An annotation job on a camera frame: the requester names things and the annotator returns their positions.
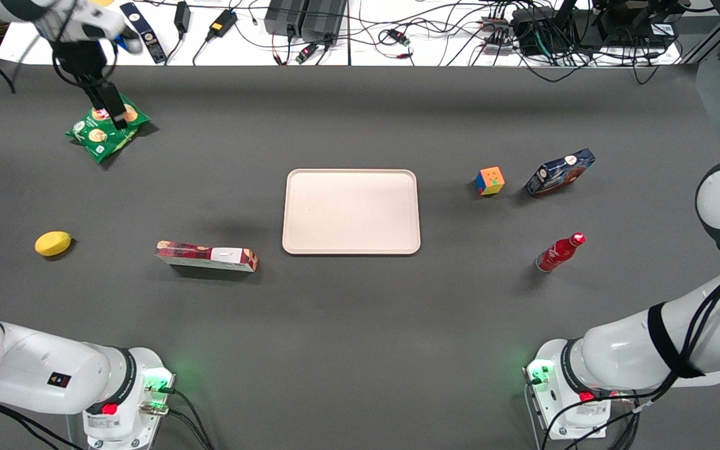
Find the red led light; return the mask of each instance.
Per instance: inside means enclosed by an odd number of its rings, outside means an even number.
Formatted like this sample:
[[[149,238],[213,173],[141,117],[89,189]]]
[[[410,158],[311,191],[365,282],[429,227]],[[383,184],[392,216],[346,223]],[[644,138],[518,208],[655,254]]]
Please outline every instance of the red led light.
[[[118,411],[118,405],[114,402],[109,402],[109,404],[106,404],[102,407],[102,414],[106,414],[108,416],[114,415]]]

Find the red bottle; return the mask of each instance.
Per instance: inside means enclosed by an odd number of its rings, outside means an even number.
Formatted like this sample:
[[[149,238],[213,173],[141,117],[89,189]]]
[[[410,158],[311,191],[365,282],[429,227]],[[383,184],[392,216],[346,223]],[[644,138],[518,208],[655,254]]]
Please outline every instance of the red bottle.
[[[583,243],[585,243],[585,234],[583,233],[574,233],[571,238],[560,239],[535,259],[535,265],[545,273],[550,273],[557,266],[571,259],[576,253],[577,247]]]

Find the white table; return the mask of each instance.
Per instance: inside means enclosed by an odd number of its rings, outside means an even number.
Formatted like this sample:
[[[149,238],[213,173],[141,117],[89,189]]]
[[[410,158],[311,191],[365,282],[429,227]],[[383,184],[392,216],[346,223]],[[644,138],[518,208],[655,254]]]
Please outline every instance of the white table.
[[[142,11],[146,20],[151,24],[157,33],[157,38],[166,52],[170,51],[174,44],[177,43],[177,31],[174,28],[172,20],[174,18],[175,0],[167,0],[166,5],[153,6],[146,2],[135,2],[137,8]],[[268,0],[258,0],[252,5],[251,12],[257,18],[257,26],[252,23],[249,14],[249,3],[251,0],[243,0],[242,4],[239,0],[232,0],[235,6],[242,9],[236,9],[238,20],[234,28],[232,28],[225,37],[215,38],[212,40],[202,53],[196,59],[197,66],[273,66],[276,65],[272,58],[272,43],[277,48],[277,53],[286,57],[286,40],[283,37],[272,37],[266,34],[265,26],[263,26],[263,17],[266,15],[266,6]],[[589,0],[578,0],[577,7],[580,9],[589,8]],[[116,0],[109,9],[121,12],[118,5],[126,3],[126,0]],[[184,41],[174,53],[169,62],[170,66],[190,66],[191,61],[197,49],[202,45],[208,26],[212,20],[220,14],[223,8],[229,4],[229,0],[190,0],[191,6],[191,23],[189,24],[189,32]],[[442,22],[456,23],[463,16],[468,17],[462,20],[462,23],[468,23],[465,27],[466,31],[459,31],[457,34],[435,34],[428,33],[425,29],[417,26],[411,26],[407,31],[407,36],[411,40],[409,45],[414,52],[412,61],[417,66],[437,66],[438,63],[446,65],[455,54],[463,48],[478,25],[471,23],[480,20],[483,15],[488,15],[488,6],[475,0],[465,0],[460,6],[456,6],[451,11],[450,5],[454,4],[450,0],[349,0],[347,14],[351,19],[344,18],[342,21],[342,35],[346,35],[351,30],[352,37],[358,41],[366,43],[376,41],[377,36],[383,29],[392,28],[392,25],[371,26],[368,32],[362,31],[363,26],[358,16],[362,20],[374,22],[394,22],[406,19],[411,20],[420,12],[431,8],[440,8],[436,11],[427,12],[419,15],[429,20],[438,20]],[[505,12],[505,18],[510,20],[512,11],[517,6],[508,6]],[[263,46],[258,47],[248,42]],[[452,62],[452,66],[467,66],[469,60],[476,58],[482,41],[473,39],[465,49],[460,53],[457,59]],[[293,61],[294,57],[300,49],[305,46],[300,39],[294,40],[291,51],[292,66],[297,64]],[[328,52],[321,62],[321,65],[345,66],[348,65],[349,42],[346,39],[340,39],[338,43]],[[105,45],[105,53],[109,62],[113,60],[113,52],[110,46]],[[386,54],[403,54],[408,53],[408,49],[403,46],[377,46],[377,48]],[[633,49],[623,49],[612,47],[606,50],[611,54],[624,54],[626,51],[631,54]],[[313,65],[315,59],[320,54],[315,54],[306,65]],[[38,37],[37,31],[33,25],[29,23],[14,23],[9,28],[0,47],[0,59],[8,61],[22,61],[26,64],[51,64],[51,48],[46,40]],[[666,65],[675,63],[679,58],[679,51],[676,46],[672,46],[657,59],[653,59],[654,65]],[[483,54],[477,60],[477,66],[523,66],[524,60],[518,54],[503,55],[498,57],[495,55]],[[527,61],[530,66],[548,66],[545,57],[534,56]],[[118,53],[118,65],[125,66],[152,66],[154,62],[149,57],[148,51],[142,54],[132,55],[126,51]],[[395,59],[395,57],[386,57],[374,48],[372,45],[362,42],[351,42],[351,64],[353,66],[409,66],[411,62],[407,59]],[[622,64],[619,59],[613,57],[598,57],[594,62],[589,63],[591,66],[614,66]],[[646,60],[638,62],[639,65],[646,65]]]

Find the bottle cap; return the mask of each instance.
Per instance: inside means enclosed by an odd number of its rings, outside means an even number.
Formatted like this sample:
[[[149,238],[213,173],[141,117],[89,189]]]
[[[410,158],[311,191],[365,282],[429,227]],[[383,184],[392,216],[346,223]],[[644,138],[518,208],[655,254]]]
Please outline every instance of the bottle cap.
[[[571,236],[571,244],[575,245],[576,247],[579,247],[580,245],[583,245],[585,243],[585,234],[583,233],[574,233],[573,236]]]

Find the blue cereal box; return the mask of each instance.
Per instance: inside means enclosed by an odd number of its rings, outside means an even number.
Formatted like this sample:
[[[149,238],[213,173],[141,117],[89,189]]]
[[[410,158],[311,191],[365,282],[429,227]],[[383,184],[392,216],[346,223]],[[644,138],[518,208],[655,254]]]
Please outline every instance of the blue cereal box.
[[[549,161],[540,166],[537,172],[526,183],[526,191],[531,196],[546,194],[555,188],[571,184],[589,168],[596,157],[588,149],[583,149],[569,156]]]

